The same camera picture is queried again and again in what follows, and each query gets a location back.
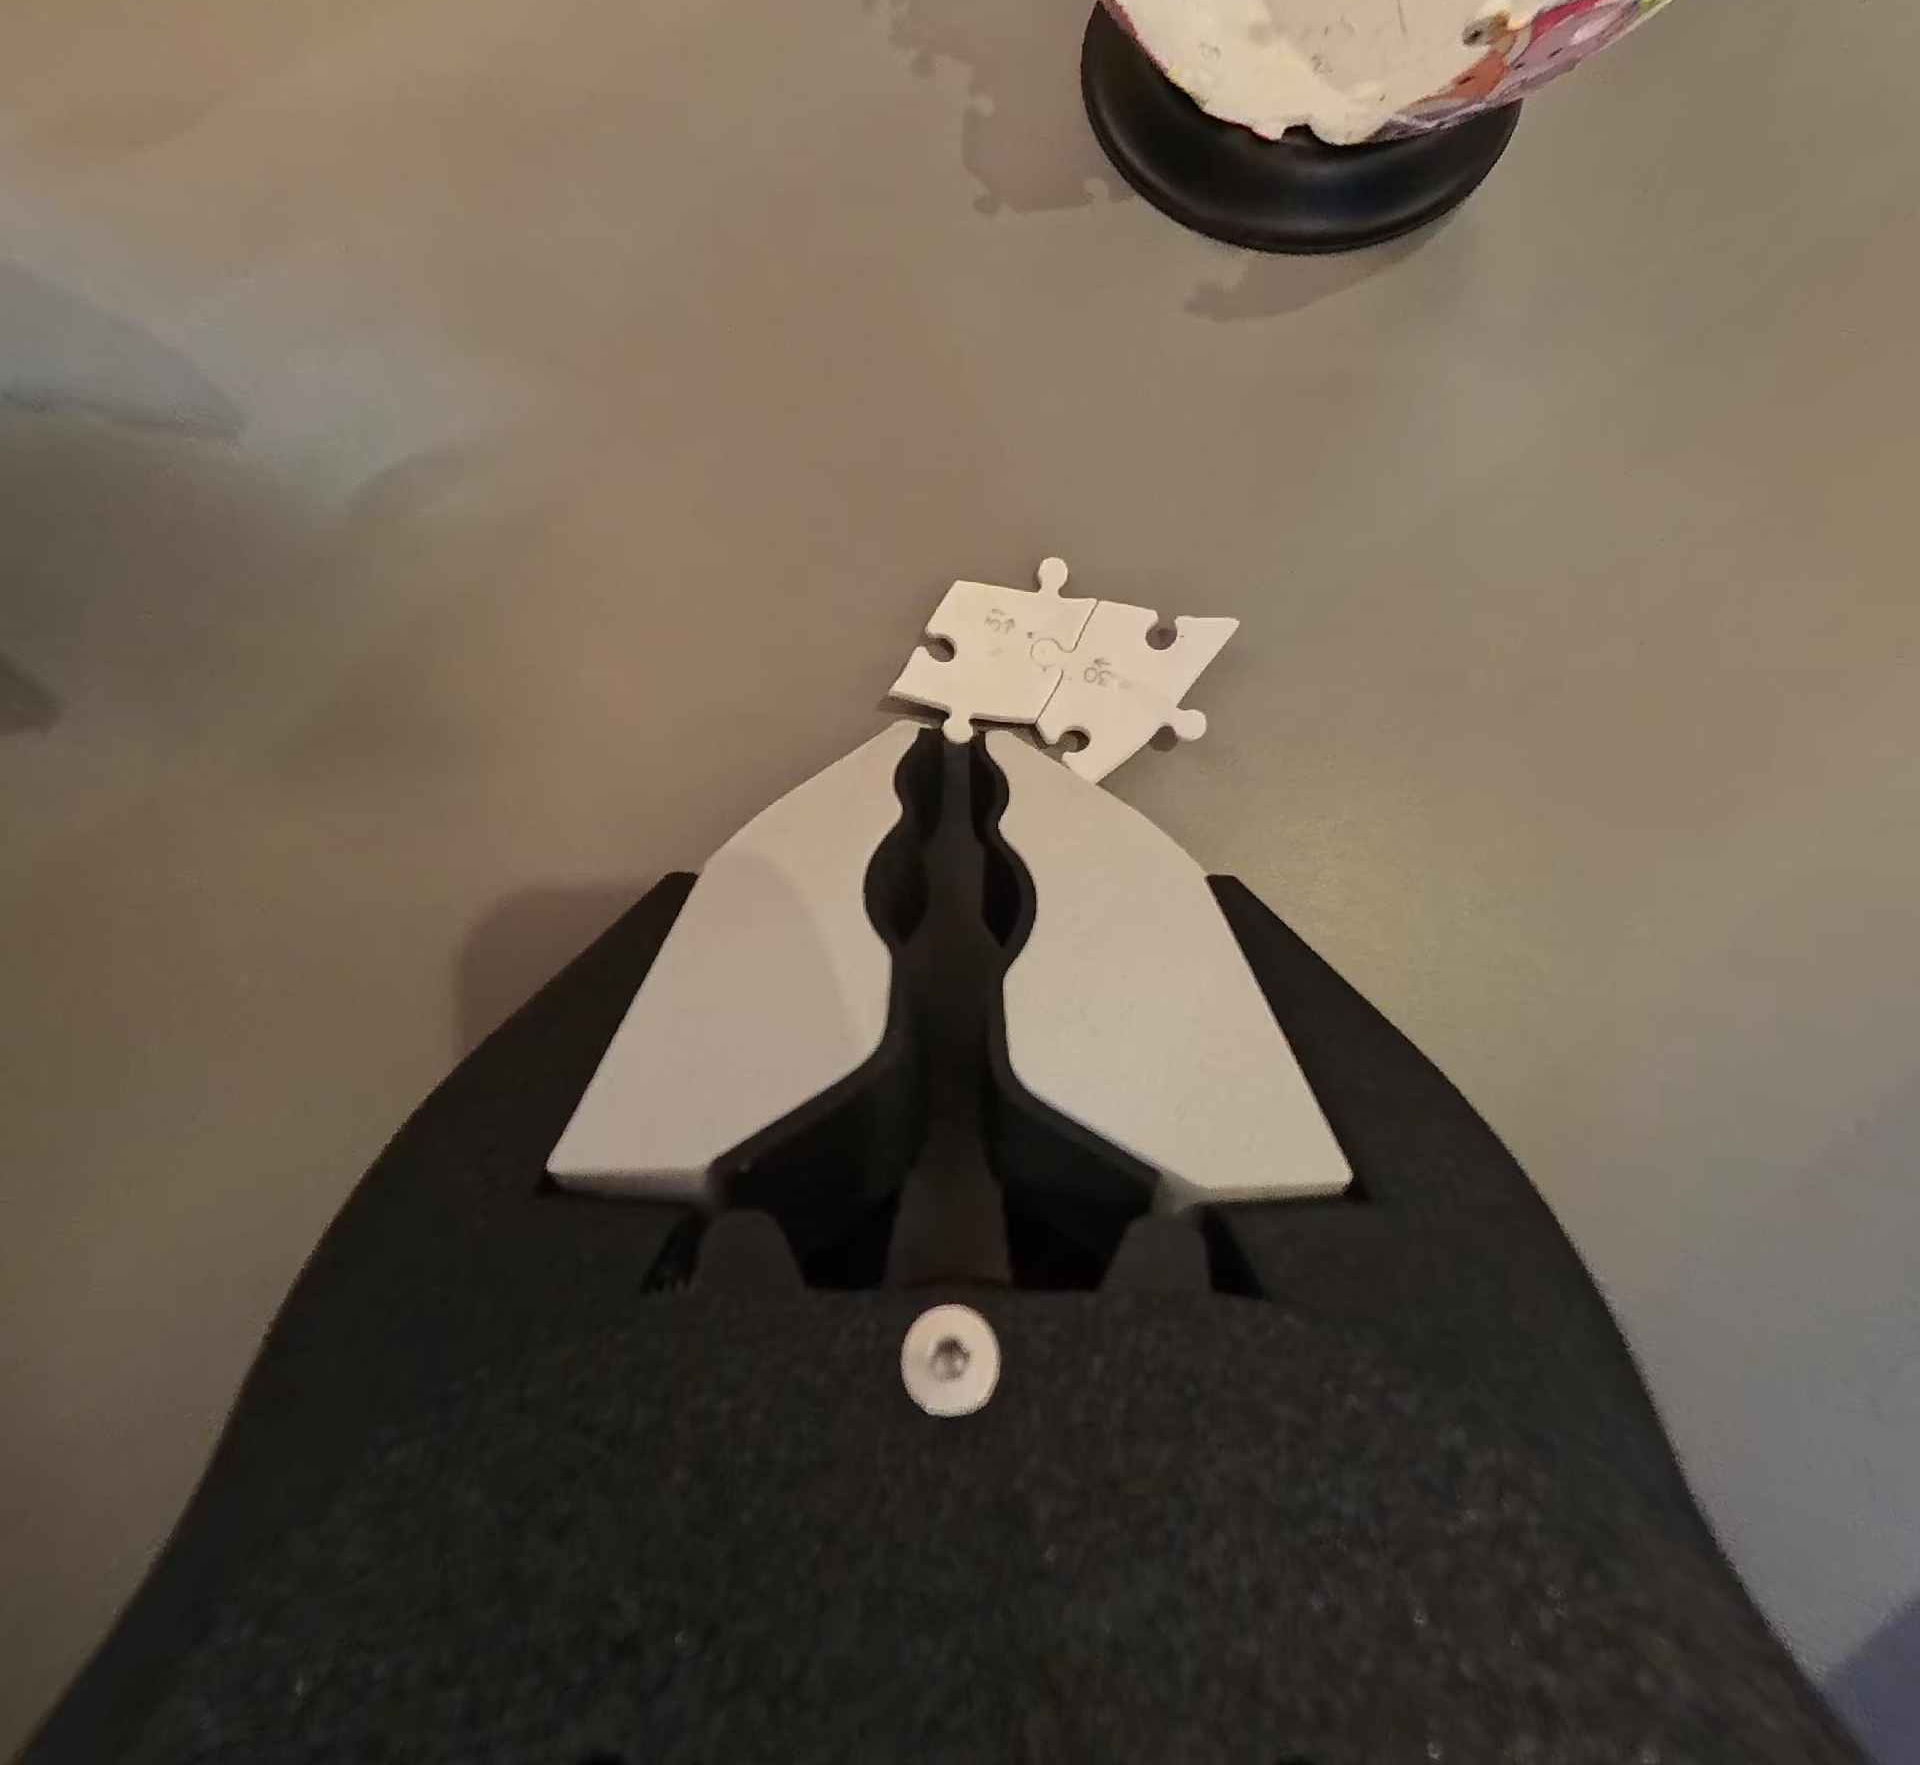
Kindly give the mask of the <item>joined white puzzle pieces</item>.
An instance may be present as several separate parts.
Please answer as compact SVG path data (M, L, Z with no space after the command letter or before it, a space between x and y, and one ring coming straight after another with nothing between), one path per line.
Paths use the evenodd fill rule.
M1028 587L953 582L888 700L942 715L953 743L982 728L1027 728L1091 785L1162 735L1201 738L1208 720L1187 694L1238 621L1074 597L1068 576L1047 557Z

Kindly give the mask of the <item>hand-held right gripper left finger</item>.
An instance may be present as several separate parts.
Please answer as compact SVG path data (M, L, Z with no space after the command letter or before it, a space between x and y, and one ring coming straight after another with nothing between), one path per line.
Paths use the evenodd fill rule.
M566 1194L768 1215L814 1287L876 1285L928 1139L909 950L948 742L892 722L707 858L574 1106Z

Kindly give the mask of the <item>round black ball stand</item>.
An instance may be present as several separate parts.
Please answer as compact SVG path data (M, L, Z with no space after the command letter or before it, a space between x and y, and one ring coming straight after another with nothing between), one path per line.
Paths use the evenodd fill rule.
M1080 96L1119 179L1209 242L1266 256L1347 256L1401 242L1468 200L1507 152L1521 106L1423 134L1350 147L1306 126L1277 139L1201 112L1099 4Z

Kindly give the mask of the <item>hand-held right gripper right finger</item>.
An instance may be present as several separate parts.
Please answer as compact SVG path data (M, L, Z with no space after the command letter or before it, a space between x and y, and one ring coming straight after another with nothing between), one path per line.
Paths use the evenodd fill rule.
M1094 1288L1126 1231L1334 1201L1355 1166L1211 877L1032 743L972 747L999 987L982 1145L1014 1283Z

